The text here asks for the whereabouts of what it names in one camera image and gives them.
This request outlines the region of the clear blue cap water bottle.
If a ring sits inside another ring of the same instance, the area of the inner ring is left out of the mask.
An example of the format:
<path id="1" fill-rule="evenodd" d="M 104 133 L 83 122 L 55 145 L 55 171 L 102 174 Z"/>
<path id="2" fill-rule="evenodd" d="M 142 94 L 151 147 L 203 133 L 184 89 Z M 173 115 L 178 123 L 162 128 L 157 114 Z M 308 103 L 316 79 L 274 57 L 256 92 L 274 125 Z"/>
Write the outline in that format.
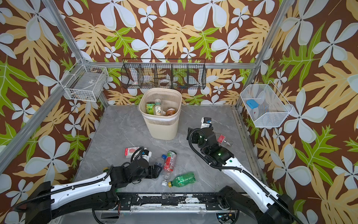
<path id="1" fill-rule="evenodd" d="M 166 160 L 167 160 L 167 156 L 166 155 L 162 155 L 161 157 L 158 157 L 155 161 L 155 165 L 157 165 L 158 167 L 160 168 L 164 168 L 165 166 L 165 163 L 166 163 Z"/>

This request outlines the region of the small clear bottle white cap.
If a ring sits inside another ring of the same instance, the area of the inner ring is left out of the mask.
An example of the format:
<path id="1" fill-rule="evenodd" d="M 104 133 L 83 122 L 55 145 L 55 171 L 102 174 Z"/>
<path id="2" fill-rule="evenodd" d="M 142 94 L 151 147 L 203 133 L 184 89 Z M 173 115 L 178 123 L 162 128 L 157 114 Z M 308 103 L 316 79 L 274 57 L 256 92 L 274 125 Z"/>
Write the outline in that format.
<path id="1" fill-rule="evenodd" d="M 170 181 L 170 176 L 171 176 L 171 172 L 167 171 L 167 170 L 164 170 L 162 171 L 162 178 L 163 178 L 163 181 L 162 181 L 162 186 L 168 186 L 168 183 Z"/>

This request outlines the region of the red label drink bottle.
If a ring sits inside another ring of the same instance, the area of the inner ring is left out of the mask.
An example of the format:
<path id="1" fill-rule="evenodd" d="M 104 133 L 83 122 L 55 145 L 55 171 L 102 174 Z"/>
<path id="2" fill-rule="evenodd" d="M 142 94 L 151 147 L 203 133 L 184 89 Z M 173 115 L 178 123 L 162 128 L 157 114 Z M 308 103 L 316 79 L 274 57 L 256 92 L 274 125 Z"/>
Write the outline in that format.
<path id="1" fill-rule="evenodd" d="M 177 158 L 177 153 L 175 151 L 168 151 L 163 169 L 168 172 L 173 172 L 176 163 L 176 158 Z"/>

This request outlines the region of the clear bottle red label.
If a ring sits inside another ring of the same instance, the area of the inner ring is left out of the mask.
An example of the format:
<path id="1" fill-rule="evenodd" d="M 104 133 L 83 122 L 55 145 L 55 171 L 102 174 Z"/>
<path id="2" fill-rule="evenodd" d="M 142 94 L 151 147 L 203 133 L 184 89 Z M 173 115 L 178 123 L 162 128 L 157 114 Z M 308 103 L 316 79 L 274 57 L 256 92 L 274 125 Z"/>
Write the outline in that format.
<path id="1" fill-rule="evenodd" d="M 223 147 L 232 147 L 233 143 L 228 140 L 228 138 L 222 134 L 219 134 L 217 139 L 218 143 Z"/>

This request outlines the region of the guava juice bottle pink label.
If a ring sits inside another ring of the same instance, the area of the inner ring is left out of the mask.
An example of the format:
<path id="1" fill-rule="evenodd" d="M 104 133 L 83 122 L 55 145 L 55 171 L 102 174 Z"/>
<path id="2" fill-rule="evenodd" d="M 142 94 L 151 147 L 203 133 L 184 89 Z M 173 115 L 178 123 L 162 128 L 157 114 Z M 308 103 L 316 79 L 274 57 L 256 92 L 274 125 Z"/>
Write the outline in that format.
<path id="1" fill-rule="evenodd" d="M 132 155 L 139 149 L 140 147 L 127 147 L 125 148 L 125 158 L 131 158 Z"/>

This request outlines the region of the green soda bottle yellow cap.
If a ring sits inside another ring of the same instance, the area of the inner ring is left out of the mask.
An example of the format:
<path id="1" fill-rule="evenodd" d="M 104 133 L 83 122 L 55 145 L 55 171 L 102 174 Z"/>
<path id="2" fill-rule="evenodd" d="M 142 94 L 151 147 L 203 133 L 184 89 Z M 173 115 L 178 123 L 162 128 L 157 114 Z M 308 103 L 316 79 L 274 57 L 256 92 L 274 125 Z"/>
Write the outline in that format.
<path id="1" fill-rule="evenodd" d="M 195 175 L 193 172 L 190 172 L 175 177 L 172 181 L 168 183 L 168 187 L 184 187 L 195 182 Z"/>

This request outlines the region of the brown Nescafe coffee bottle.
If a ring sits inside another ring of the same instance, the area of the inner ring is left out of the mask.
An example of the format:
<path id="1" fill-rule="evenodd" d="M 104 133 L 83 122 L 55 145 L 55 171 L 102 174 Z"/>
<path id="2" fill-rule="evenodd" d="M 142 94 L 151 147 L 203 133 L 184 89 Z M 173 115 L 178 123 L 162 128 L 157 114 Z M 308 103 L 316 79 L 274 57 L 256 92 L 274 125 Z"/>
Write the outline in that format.
<path id="1" fill-rule="evenodd" d="M 172 116 L 176 114 L 176 110 L 174 108 L 168 108 L 168 110 L 166 111 L 165 116 Z"/>

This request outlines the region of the white green label bottle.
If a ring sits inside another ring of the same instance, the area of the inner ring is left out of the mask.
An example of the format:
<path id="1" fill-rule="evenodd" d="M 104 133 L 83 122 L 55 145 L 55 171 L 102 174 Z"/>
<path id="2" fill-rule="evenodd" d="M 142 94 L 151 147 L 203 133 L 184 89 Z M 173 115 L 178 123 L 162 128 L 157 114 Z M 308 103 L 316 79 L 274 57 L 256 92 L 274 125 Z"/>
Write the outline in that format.
<path id="1" fill-rule="evenodd" d="M 162 104 L 160 99 L 155 99 L 154 101 L 154 115 L 161 116 L 162 115 Z"/>

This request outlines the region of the green yellow juice bottle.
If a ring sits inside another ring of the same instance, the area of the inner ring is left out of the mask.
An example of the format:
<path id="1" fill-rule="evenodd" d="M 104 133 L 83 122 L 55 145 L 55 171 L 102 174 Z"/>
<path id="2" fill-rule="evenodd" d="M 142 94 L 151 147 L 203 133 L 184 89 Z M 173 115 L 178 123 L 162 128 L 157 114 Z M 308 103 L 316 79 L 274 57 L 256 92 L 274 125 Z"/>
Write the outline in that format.
<path id="1" fill-rule="evenodd" d="M 149 115 L 155 114 L 155 102 L 147 102 L 145 105 L 146 113 Z"/>

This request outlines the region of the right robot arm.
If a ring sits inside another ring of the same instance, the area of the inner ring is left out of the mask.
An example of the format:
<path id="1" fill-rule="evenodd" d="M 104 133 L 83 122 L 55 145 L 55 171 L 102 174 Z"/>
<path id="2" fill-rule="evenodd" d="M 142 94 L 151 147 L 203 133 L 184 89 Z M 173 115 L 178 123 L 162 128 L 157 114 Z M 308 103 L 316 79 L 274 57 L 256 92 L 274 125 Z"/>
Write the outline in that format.
<path id="1" fill-rule="evenodd" d="M 219 145 L 213 128 L 189 128 L 190 148 L 206 164 L 233 179 L 246 193 L 244 196 L 231 187 L 224 187 L 218 198 L 232 210 L 241 211 L 259 224 L 300 224 L 293 212 L 293 201 L 280 195 L 250 173 L 225 147 Z"/>

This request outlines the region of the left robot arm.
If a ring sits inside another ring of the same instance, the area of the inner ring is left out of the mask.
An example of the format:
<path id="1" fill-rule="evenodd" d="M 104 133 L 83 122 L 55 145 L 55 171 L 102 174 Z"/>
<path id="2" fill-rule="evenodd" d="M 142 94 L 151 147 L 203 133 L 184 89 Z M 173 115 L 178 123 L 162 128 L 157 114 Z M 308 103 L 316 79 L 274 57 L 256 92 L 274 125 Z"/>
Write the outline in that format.
<path id="1" fill-rule="evenodd" d="M 69 213 L 92 209 L 114 208 L 119 198 L 116 190 L 142 179 L 156 179 L 162 168 L 140 158 L 121 166 L 111 166 L 107 172 L 70 184 L 42 183 L 30 198 L 14 205 L 12 210 L 25 214 L 26 224 L 47 224 Z"/>

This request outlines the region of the beige plastic waste bin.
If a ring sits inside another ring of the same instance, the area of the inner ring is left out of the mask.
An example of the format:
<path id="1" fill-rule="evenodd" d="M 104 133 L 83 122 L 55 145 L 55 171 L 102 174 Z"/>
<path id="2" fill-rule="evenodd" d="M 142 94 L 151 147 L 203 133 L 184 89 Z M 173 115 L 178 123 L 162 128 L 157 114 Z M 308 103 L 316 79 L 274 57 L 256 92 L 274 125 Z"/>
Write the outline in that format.
<path id="1" fill-rule="evenodd" d="M 151 115 L 146 111 L 146 104 L 161 100 L 161 112 L 174 110 L 174 114 L 167 116 Z M 182 95 L 179 91 L 164 88 L 152 88 L 146 91 L 139 104 L 148 130 L 153 138 L 173 140 L 177 134 L 181 112 Z"/>

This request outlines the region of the blue object in basket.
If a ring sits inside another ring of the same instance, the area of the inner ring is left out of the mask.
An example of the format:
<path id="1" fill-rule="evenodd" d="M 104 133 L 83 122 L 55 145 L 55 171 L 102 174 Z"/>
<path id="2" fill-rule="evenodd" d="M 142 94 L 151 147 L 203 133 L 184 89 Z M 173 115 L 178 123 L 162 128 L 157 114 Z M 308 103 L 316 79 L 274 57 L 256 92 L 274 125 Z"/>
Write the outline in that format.
<path id="1" fill-rule="evenodd" d="M 250 108 L 250 109 L 255 109 L 259 106 L 259 104 L 254 100 L 254 99 L 249 99 L 246 101 L 246 105 Z"/>

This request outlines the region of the white mesh basket right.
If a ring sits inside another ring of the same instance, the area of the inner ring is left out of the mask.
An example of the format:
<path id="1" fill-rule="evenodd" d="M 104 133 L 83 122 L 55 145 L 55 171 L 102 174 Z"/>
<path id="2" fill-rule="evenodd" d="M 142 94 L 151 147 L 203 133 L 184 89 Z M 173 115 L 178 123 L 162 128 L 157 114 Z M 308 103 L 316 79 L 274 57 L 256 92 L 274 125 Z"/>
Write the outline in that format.
<path id="1" fill-rule="evenodd" d="M 241 93 L 244 106 L 257 128 L 277 128 L 293 111 L 293 106 L 273 82 L 250 84 Z M 250 109 L 246 101 L 254 99 L 259 106 Z"/>

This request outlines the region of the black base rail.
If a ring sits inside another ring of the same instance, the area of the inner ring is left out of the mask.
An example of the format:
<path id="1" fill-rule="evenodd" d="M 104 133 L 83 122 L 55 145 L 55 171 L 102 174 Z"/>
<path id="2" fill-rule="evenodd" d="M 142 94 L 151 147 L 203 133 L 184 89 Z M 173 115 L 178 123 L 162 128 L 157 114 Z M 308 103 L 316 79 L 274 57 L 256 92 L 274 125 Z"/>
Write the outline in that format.
<path id="1" fill-rule="evenodd" d="M 230 210 L 218 193 L 117 193 L 120 211 L 155 212 L 221 212 Z"/>

